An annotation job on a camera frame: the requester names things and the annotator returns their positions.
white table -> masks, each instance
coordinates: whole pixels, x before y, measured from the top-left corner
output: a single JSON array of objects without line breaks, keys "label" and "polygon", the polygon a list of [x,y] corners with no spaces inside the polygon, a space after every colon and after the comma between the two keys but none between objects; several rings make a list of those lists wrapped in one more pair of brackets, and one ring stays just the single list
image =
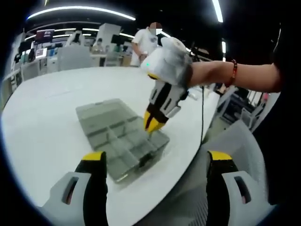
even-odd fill
[{"label": "white table", "polygon": [[[127,67],[62,71],[23,82],[4,109],[2,128],[12,169],[32,202],[43,205],[50,188],[92,151],[77,106],[120,98],[143,117],[153,85],[139,68]],[[205,99],[204,134],[218,99],[213,92]],[[188,97],[180,105],[182,110],[162,129],[170,142],[159,162],[124,188],[108,176],[110,226],[130,226],[142,219],[174,187],[195,156],[201,136],[201,98]]]}]

forearm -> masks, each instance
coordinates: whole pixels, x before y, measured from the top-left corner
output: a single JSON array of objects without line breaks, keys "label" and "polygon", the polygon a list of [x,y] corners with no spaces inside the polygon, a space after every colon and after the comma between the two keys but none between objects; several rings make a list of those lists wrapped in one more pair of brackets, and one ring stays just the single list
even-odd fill
[{"label": "forearm", "polygon": [[[193,75],[190,85],[200,83],[228,83],[233,72],[232,62],[211,61],[192,64]],[[238,64],[233,85],[260,92],[278,92],[281,79],[274,65],[241,65]]]},{"label": "forearm", "polygon": [[139,50],[137,43],[132,42],[133,51],[140,56],[142,52]]}]

red bracelet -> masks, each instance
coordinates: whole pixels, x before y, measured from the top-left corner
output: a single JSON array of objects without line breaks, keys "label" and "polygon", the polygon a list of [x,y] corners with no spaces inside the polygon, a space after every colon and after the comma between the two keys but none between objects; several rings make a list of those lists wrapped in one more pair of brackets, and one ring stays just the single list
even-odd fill
[{"label": "red bracelet", "polygon": [[231,76],[229,82],[228,82],[228,83],[225,83],[225,86],[226,86],[227,88],[228,88],[229,86],[231,86],[231,85],[234,83],[235,78],[236,78],[237,62],[236,62],[236,60],[232,60],[232,63],[234,64],[232,76]]}]

white shirt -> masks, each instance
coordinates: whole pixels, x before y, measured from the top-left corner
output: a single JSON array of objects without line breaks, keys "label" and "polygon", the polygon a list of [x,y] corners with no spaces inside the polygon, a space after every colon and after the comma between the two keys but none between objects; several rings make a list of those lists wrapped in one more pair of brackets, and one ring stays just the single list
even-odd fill
[{"label": "white shirt", "polygon": [[73,42],[73,40],[75,39],[76,34],[79,34],[80,45],[81,46],[85,45],[85,37],[83,36],[82,32],[81,31],[76,31],[72,35],[70,35],[70,37],[68,38],[65,46],[78,45],[78,43]]},{"label": "white shirt", "polygon": [[[132,42],[138,44],[138,48],[142,53],[147,55],[151,54],[158,46],[158,37],[151,34],[148,27],[146,29],[139,30]],[[138,55],[133,51],[131,66],[139,66],[140,61]]]}]

black ceiling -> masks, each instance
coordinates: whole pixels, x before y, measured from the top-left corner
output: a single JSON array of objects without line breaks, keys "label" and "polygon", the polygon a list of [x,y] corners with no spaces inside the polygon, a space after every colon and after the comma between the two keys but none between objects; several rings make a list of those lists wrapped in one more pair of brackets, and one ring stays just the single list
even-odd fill
[{"label": "black ceiling", "polygon": [[[277,7],[272,0],[219,0],[223,23],[219,23],[212,0],[48,0],[41,11],[57,6],[93,6],[114,10],[136,18],[135,21],[107,13],[86,10],[64,10],[43,14],[28,20],[25,30],[65,21],[113,23],[124,33],[134,35],[138,28],[160,22],[163,31],[209,52],[209,58],[221,60],[221,41],[227,43],[226,58],[246,64],[269,63],[279,31]],[[89,28],[98,28],[89,24]],[[68,24],[57,25],[68,28]]]}]

